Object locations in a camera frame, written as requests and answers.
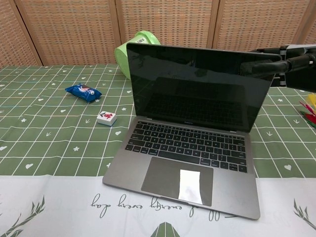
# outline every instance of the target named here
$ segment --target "green object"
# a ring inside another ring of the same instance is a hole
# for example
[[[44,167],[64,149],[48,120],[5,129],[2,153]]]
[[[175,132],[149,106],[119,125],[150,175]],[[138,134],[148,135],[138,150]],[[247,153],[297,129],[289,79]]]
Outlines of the green object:
[[[114,56],[118,63],[119,68],[123,74],[130,79],[126,44],[127,43],[148,43],[148,44],[160,44],[159,40],[149,31],[140,31],[135,34],[135,37],[117,47],[114,50]]]

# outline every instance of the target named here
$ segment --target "blue wrapper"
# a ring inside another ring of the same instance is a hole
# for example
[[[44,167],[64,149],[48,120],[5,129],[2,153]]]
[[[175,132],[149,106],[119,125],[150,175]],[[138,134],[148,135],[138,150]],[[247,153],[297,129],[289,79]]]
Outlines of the blue wrapper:
[[[84,99],[86,102],[91,102],[99,99],[102,93],[94,88],[83,84],[73,85],[65,89],[67,92]]]

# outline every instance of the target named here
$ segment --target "black screen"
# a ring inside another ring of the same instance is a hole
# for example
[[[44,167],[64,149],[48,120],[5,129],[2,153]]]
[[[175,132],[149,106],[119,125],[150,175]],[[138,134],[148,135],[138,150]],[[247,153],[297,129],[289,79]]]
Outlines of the black screen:
[[[136,115],[249,132],[274,75],[253,65],[274,54],[127,44]]]

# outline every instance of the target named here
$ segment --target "grid pattern tablecloth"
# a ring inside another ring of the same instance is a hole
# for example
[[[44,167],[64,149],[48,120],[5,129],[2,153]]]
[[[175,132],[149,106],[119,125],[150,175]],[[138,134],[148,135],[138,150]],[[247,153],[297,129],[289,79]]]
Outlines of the grid pattern tablecloth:
[[[65,88],[100,90],[87,104]],[[316,130],[302,118],[308,92],[271,88],[251,131],[257,177],[316,178]],[[115,112],[112,127],[96,122]],[[0,175],[103,176],[135,116],[117,65],[6,67],[0,71]]]

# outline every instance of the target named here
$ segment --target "gray laptop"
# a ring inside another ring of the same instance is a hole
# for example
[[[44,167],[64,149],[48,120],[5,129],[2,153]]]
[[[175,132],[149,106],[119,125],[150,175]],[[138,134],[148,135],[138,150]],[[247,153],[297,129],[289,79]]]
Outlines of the gray laptop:
[[[136,117],[103,183],[260,217],[249,132],[279,55],[127,44]]]

